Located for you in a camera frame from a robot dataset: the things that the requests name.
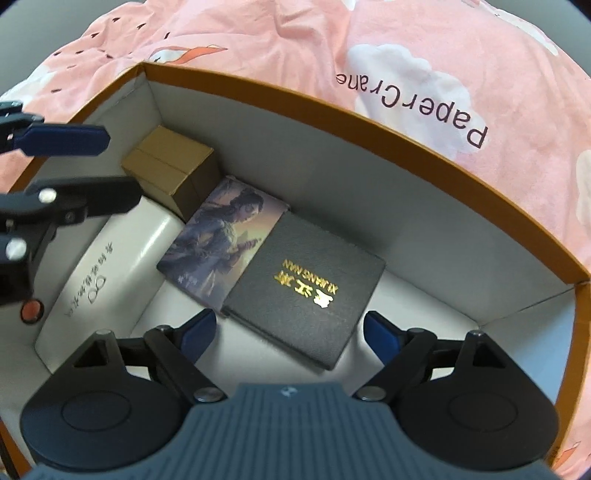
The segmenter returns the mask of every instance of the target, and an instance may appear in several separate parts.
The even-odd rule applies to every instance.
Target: brown cardboard box
[[[189,220],[222,176],[213,149],[162,126],[122,162],[146,196]]]

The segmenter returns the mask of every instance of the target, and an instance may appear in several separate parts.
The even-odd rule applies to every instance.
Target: pink blanket
[[[66,121],[141,60],[274,83],[376,119],[508,196],[591,268],[591,79],[538,28],[486,2],[129,3],[2,98]],[[28,161],[5,155],[2,190]],[[591,466],[584,410],[560,458],[568,479]]]

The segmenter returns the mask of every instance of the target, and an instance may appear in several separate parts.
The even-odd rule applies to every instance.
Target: logo
[[[298,389],[295,387],[283,387],[279,390],[279,393],[284,397],[291,398],[298,393]]]
[[[107,279],[103,275],[96,277],[95,286],[88,291],[88,301],[93,304],[101,288],[105,286]]]

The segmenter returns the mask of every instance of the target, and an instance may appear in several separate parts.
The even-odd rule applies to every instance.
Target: anime character illustration
[[[286,208],[279,200],[227,178],[189,220],[158,269],[182,290],[220,311]]]

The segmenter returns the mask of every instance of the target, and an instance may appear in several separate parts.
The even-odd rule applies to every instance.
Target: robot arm
[[[353,397],[319,383],[232,398],[194,366],[215,333],[209,309],[143,338],[96,332],[22,412],[40,464],[27,478],[556,480],[542,460],[552,403],[480,331],[438,340],[369,312],[365,339],[387,363]]]
[[[22,112],[21,102],[0,102],[0,153],[96,156],[109,145],[104,127],[45,124]],[[131,177],[34,181],[23,192],[0,196],[0,306],[29,300],[47,245],[58,227],[95,216],[129,212],[142,189]]]

